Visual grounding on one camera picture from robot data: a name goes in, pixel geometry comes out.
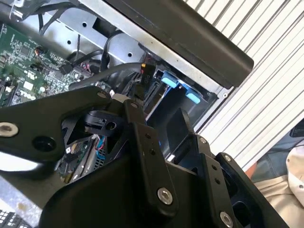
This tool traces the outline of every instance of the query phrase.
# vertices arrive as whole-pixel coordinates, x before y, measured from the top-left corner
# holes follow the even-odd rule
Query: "blue wire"
[[[98,143],[97,148],[100,148],[104,144],[104,142],[105,142],[105,137],[102,137]],[[96,155],[100,160],[105,160],[105,157],[103,155],[100,155],[98,150],[96,151]]]

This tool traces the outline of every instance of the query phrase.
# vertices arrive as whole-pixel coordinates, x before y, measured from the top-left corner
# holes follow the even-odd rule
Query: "blue plastic tab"
[[[195,92],[193,89],[188,89],[186,92],[186,97],[188,97],[191,101],[198,104],[200,102],[200,95]]]
[[[168,71],[163,72],[163,76],[161,77],[161,81],[166,83],[168,86],[175,88],[179,84],[176,77],[170,74]]]

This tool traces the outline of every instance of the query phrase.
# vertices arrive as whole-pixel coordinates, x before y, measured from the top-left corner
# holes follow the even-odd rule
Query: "connector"
[[[71,73],[73,69],[74,69],[73,66],[69,63],[59,67],[59,70],[63,75],[67,75]]]

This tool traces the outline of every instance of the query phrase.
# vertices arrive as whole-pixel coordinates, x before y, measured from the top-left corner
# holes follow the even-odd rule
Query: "capacitor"
[[[46,91],[46,89],[45,89],[45,87],[42,86],[42,87],[39,88],[39,91],[44,93]]]

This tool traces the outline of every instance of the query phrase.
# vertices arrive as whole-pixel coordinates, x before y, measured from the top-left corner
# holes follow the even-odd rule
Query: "screw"
[[[0,123],[0,136],[12,137],[18,134],[18,127],[13,123],[2,122]]]
[[[224,155],[224,158],[225,158],[228,162],[231,161],[231,158],[230,158],[228,155]]]
[[[160,201],[163,202],[166,205],[170,205],[173,202],[172,194],[166,188],[158,189],[157,196],[160,199]]]
[[[226,225],[226,227],[229,227],[229,228],[233,227],[233,221],[226,212],[222,211],[219,214],[219,216],[220,216],[220,219],[223,221],[223,223]]]
[[[106,98],[106,95],[104,93],[97,93],[98,96],[100,96],[101,98]]]
[[[201,141],[203,144],[206,144],[206,143],[207,143],[207,141],[206,141],[203,137],[200,138],[200,141]]]
[[[137,104],[135,103],[131,103],[131,106],[133,106],[134,108],[138,108]]]

